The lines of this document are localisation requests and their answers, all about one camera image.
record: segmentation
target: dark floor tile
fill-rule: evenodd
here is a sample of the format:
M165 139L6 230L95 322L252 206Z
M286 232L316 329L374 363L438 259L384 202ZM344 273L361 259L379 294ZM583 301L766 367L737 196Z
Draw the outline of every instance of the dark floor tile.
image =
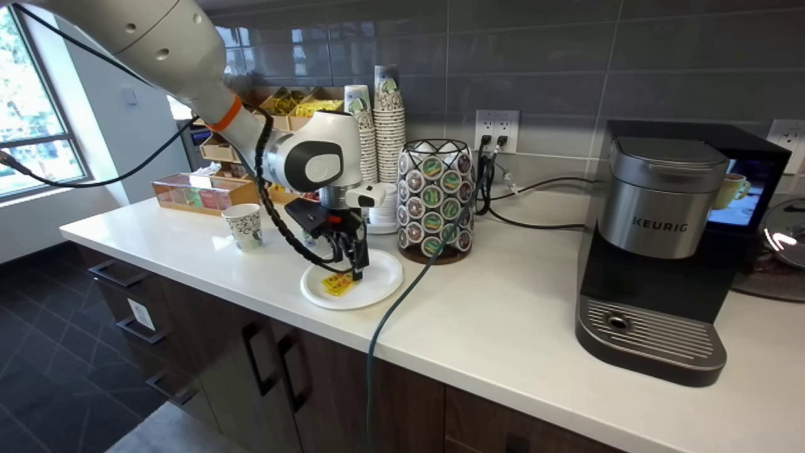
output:
M115 441L120 441L140 424L140 415L134 415L108 396L84 397L82 402L88 421L82 427L81 453L108 451Z
M29 328L17 314L13 314L5 306L0 306L0 377L3 377L3 371L5 371L6 359L23 345L27 329Z
M3 301L5 310L10 310L13 314L17 314L25 322L35 322L35 317L40 314L43 305L37 305L35 299L29 299L27 294L17 291L17 290L3 290Z
M63 320L69 320L81 306L81 298L66 290L49 290L49 294L43 299L43 306L61 314Z
M101 335L101 328L102 328L102 320L97 320L97 314L95 312L91 312L91 310L74 310L72 312L72 320L69 320L72 325L78 325L82 333L88 333L91 338L97 338Z
M66 388L44 377L43 371L27 359L13 358L0 377L0 402L23 421L27 412L37 412L52 406Z
M144 391L146 384L144 372L130 363L97 366L88 372L88 381L105 392Z
M47 377L61 384L74 384L74 381L82 381L91 371L88 363L61 347L49 363Z
M15 283L15 291L20 291L23 298L27 298L37 305L47 305L49 298L61 291L61 286L56 286L52 283L47 283L43 278L27 278L27 279Z
M3 406L0 406L0 451L47 453Z
M149 418L157 406L165 402L165 397L161 392L156 392L152 388L120 391L120 392L108 392L108 396L140 418Z
M63 317L57 317L56 312L49 310L40 310L40 314L35 317L32 328L43 335L47 335L49 339L57 339L63 338L67 322Z
M0 286L0 453L105 451L164 402L74 246L0 264Z
M92 363L95 339L82 329L67 325L66 335L61 338L61 345L78 356L82 363Z
M82 397L57 396L49 406L40 406L27 412L15 412L20 424L37 436L49 451L78 453L81 432L84 425Z
M17 356L20 356L20 359L29 363L32 367L47 371L47 366L52 363L57 351L61 351L57 342L40 335L37 329L29 329L25 342L20 345Z
M130 359L108 345L97 345L92 356L92 366L97 367L97 366L113 366L113 363L130 363Z
M113 347L117 356L130 358L130 351L117 325L102 325L101 342Z

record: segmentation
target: floor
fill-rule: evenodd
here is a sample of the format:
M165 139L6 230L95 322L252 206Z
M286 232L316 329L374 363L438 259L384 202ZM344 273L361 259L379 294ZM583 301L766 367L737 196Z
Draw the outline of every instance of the floor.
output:
M0 264L0 451L108 451L161 406L78 246Z
M173 402L164 402L108 453L244 453Z

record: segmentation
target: electrical outlet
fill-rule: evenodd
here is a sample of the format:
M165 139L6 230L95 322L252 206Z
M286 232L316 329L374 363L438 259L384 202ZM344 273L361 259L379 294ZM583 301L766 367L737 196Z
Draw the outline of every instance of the electrical outlet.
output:
M783 145L789 152L784 174L799 174L805 162L805 120L799 118L778 118L772 123L772 130L766 135L775 145Z
M517 128L520 114L517 110L476 110L476 148L481 148L481 135L491 135L492 144L487 148L497 145L497 135L505 135L505 145L501 153L516 153L517 152Z

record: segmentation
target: stack of paper cups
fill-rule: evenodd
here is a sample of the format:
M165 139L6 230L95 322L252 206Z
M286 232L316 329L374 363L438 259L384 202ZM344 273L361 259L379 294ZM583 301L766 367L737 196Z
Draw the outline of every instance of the stack of paper cups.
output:
M398 181L398 157L404 145L404 108L399 72L393 66L374 66L374 127L379 181Z
M374 139L374 120L369 105L369 89L367 86L344 86L344 114L349 114L359 130L359 174L361 181L374 183L376 171L376 139Z

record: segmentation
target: cabinet handle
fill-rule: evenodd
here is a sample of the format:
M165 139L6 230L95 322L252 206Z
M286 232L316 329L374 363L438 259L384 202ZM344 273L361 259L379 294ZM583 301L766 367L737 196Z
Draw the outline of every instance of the cabinet handle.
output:
M199 396L196 388L180 388L175 392L165 391L161 383L165 381L165 372L156 372L146 381L149 388L152 388L157 396L164 396L165 401L173 401L175 406L185 406L188 401L194 401L194 396Z
M293 383L291 383L291 374L286 372L286 353L293 351L293 345L300 345L291 335L281 338L276 342L276 351L279 351L279 371L281 371L281 377L283 377L283 388L286 388L286 397L291 402L291 410L300 412L302 406L307 402L307 392L296 392L293 391Z
M266 396L271 392L271 388L279 383L276 374L268 374L268 377L262 377L258 367L257 367L257 358L253 358L253 347L252 347L252 339L258 335L262 325L247 325L242 329L242 338L244 338L244 347L247 347L247 356L248 356L248 366L252 366L252 374L253 374L253 383L257 383L257 391L258 396Z
M95 267L91 267L88 273L92 275L95 283L108 283L123 290L130 290L134 284L144 283L149 278L149 273L136 269L127 279L117 279L111 273L105 273L108 267L120 264L120 262L101 262Z
M140 329L136 329L136 320L134 317L125 317L125 320L120 320L120 322L115 322L125 335L130 335L130 338L136 338L136 339L140 339L140 342L146 342L146 345L157 345L161 339L165 339L167 338L167 333L152 333L152 335L144 335Z

